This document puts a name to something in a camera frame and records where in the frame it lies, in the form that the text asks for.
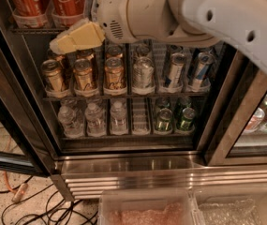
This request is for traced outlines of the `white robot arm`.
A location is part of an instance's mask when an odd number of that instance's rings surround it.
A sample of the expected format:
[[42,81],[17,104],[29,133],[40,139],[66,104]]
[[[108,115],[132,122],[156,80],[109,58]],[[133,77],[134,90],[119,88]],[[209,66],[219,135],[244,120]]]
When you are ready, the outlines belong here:
[[114,43],[153,39],[209,47],[222,40],[267,74],[267,0],[96,0],[96,21],[83,19],[50,48],[73,53]]

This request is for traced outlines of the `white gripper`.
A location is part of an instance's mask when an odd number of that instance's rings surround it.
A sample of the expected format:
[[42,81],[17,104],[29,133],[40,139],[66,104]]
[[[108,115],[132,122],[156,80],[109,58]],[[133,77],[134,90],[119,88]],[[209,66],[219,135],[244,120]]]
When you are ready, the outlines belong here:
[[132,43],[133,35],[127,20],[129,0],[96,0],[96,22],[80,21],[71,26],[66,35],[50,42],[50,49],[57,54],[96,48],[105,36],[114,43]]

